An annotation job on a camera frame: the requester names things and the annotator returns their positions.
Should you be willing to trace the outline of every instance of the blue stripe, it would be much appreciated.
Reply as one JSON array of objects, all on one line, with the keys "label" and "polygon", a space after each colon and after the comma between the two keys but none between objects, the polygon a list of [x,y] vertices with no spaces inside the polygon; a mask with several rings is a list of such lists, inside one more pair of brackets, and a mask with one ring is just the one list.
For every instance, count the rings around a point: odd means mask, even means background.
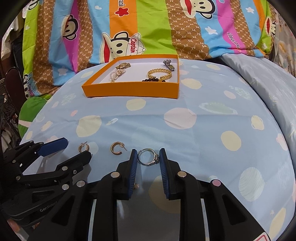
[{"label": "blue stripe", "polygon": [[[212,58],[221,56],[224,53],[234,53],[234,51],[230,49],[231,45],[223,39],[223,29],[218,21],[218,10],[215,1],[214,4],[216,11],[213,13],[211,19],[204,18],[198,12],[195,15],[197,24],[200,26],[202,38],[204,39],[205,44],[209,46],[209,54]],[[206,28],[208,27],[216,30],[217,34],[209,34],[208,31],[206,31]]]},{"label": "blue stripe", "polygon": [[70,78],[72,78],[75,75],[75,72],[69,69],[67,69],[67,71],[65,72],[66,75],[63,75],[63,67],[66,69],[65,66],[52,66],[52,76],[54,79],[55,86],[61,86],[65,84]]},{"label": "blue stripe", "polygon": [[[242,12],[244,14],[244,17],[246,19],[246,22],[248,24],[249,32],[251,35],[251,38],[255,45],[259,42],[259,39],[261,37],[261,30],[259,27],[259,15],[257,13],[256,6],[253,2],[253,0],[240,0]],[[251,8],[254,10],[254,13],[248,12],[247,8]]]},{"label": "blue stripe", "polygon": [[[49,43],[48,61],[52,64],[53,85],[60,86],[66,83],[73,72],[69,56],[66,51],[61,28],[63,19],[71,13],[74,0],[56,0],[52,22],[52,31]],[[60,75],[58,69],[66,68],[66,76]]]},{"label": "blue stripe", "polygon": [[259,49],[254,49],[255,57],[264,57],[263,53]]},{"label": "blue stripe", "polygon": [[109,0],[88,0],[87,2],[93,28],[93,53],[89,62],[100,64],[102,33],[110,35]]}]

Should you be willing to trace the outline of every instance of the brown pf pattern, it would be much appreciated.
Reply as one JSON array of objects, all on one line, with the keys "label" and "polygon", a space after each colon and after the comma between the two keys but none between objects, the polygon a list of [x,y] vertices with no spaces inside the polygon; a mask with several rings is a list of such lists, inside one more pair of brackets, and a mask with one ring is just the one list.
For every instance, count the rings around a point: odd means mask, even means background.
[{"label": "brown pf pattern", "polygon": [[210,58],[196,18],[184,14],[179,0],[166,0],[172,44],[180,58],[204,60]]},{"label": "brown pf pattern", "polygon": [[[271,12],[271,20],[272,20],[272,22],[274,22],[276,20],[276,12],[275,12],[274,7],[271,4],[269,4],[269,7],[270,7],[270,12]],[[272,34],[271,35],[271,49],[272,49],[273,45],[274,45],[274,36]]]},{"label": "brown pf pattern", "polygon": [[91,18],[89,16],[89,7],[87,0],[77,1],[79,19],[80,19],[80,36],[78,49],[78,71],[88,67],[89,60],[93,51],[93,30]]},{"label": "brown pf pattern", "polygon": [[245,44],[246,49],[253,49],[255,47],[255,44],[251,38],[246,19],[244,18],[244,14],[240,6],[240,1],[230,0],[230,4],[234,15],[234,27],[240,39]]},{"label": "brown pf pattern", "polygon": [[53,85],[52,66],[48,62],[48,50],[54,10],[53,0],[44,0],[39,6],[36,46],[33,58],[33,78],[38,91],[46,94],[57,89]]}]

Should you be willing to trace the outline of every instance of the pink stripe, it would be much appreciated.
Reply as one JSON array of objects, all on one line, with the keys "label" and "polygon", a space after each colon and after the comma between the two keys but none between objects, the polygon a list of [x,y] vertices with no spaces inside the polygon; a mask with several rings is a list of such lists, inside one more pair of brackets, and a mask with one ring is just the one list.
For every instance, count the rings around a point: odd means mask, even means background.
[{"label": "pink stripe", "polygon": [[79,51],[79,36],[80,36],[80,21],[78,14],[77,0],[74,0],[71,15],[78,21],[78,30],[76,32],[76,38],[73,40],[64,39],[64,44],[66,47],[67,54],[69,56],[70,62],[72,64],[73,70],[77,73],[78,70],[78,51]]},{"label": "pink stripe", "polygon": [[241,41],[234,27],[234,15],[231,9],[230,0],[225,0],[225,3],[216,1],[216,4],[218,11],[218,21],[223,29],[223,39],[231,45],[234,53],[247,54],[247,51],[245,50],[246,46]]}]

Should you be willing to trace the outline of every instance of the fan grille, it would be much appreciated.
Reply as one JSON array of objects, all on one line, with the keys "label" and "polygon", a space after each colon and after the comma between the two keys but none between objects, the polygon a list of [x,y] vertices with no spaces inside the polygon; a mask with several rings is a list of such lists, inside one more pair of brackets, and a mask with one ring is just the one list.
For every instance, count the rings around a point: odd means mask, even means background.
[{"label": "fan grille", "polygon": [[[0,95],[3,94],[7,94],[4,87],[4,79],[0,80]],[[11,116],[15,112],[13,104],[8,96],[6,98],[6,101],[4,102],[3,111],[7,117]]]}]

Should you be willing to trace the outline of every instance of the blue gripper pad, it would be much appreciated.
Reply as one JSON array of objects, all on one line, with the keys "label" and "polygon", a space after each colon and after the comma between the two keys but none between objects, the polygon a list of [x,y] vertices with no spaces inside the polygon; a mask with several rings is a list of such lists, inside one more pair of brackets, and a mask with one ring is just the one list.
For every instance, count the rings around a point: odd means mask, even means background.
[{"label": "blue gripper pad", "polygon": [[135,150],[134,156],[133,156],[133,162],[131,165],[131,171],[128,178],[128,196],[131,198],[133,194],[133,188],[135,185],[135,179],[136,179],[136,172],[137,172],[137,164],[138,164],[138,152]]},{"label": "blue gripper pad", "polygon": [[57,151],[63,150],[68,146],[68,140],[66,138],[60,138],[55,141],[48,142],[41,146],[40,150],[37,152],[40,156],[48,156]]},{"label": "blue gripper pad", "polygon": [[161,178],[163,180],[163,191],[165,193],[166,198],[168,199],[170,196],[169,179],[168,179],[168,173],[166,170],[165,161],[164,161],[161,150],[159,151],[159,165],[160,165]]}]

